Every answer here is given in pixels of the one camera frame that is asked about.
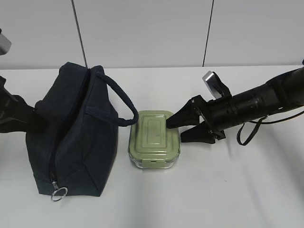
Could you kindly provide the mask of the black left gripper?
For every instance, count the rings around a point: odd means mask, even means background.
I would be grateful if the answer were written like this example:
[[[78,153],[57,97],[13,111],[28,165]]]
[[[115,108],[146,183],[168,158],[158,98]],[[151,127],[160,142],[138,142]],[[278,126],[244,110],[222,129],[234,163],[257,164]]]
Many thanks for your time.
[[[0,77],[0,133],[26,132],[42,134],[48,122],[37,114],[19,95],[10,94],[4,87],[6,79]]]

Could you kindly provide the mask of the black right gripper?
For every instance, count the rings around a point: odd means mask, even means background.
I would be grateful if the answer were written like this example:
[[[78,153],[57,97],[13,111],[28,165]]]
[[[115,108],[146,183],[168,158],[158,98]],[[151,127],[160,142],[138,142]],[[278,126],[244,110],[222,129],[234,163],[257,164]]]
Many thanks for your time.
[[[211,105],[201,95],[192,97],[177,113],[166,120],[168,129],[182,126],[195,127],[180,134],[182,143],[208,143],[214,144],[215,140],[226,138],[224,130],[216,121],[216,114],[211,110]]]

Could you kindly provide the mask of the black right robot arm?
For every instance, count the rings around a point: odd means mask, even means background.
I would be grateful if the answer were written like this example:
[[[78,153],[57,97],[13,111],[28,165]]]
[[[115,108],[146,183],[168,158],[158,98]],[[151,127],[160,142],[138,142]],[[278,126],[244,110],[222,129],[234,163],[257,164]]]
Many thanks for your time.
[[[240,140],[240,133],[237,134],[237,142],[245,146],[268,116],[304,105],[303,68],[285,72],[237,95],[232,95],[213,71],[208,71],[202,79],[214,99],[207,102],[197,95],[166,121],[168,129],[192,126],[181,133],[183,143],[214,144],[225,139],[225,129],[252,122],[255,127],[244,142]]]

